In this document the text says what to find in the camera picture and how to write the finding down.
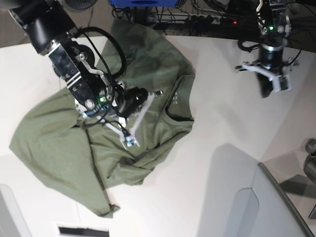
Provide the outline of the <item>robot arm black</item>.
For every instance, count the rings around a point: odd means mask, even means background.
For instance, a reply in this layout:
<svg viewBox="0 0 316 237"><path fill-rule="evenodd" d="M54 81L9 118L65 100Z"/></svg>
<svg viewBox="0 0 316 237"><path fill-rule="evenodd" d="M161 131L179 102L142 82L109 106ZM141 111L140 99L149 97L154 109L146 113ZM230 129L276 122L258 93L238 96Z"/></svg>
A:
<svg viewBox="0 0 316 237"><path fill-rule="evenodd" d="M261 0L256 8L261 42L256 72L261 96L267 98L272 92L289 89L288 67L290 59L284 60L283 52L291 25L282 0Z"/></svg>
<svg viewBox="0 0 316 237"><path fill-rule="evenodd" d="M57 0L2 0L0 6L24 30L36 52L51 60L82 116L144 117L150 106L149 93L143 88L125 88L118 82L127 69L127 61L109 33L97 27L77 28ZM90 32L100 33L112 43L121 60L118 72L111 73L106 63L106 71L97 69L94 65L97 50L76 42L79 36Z"/></svg>

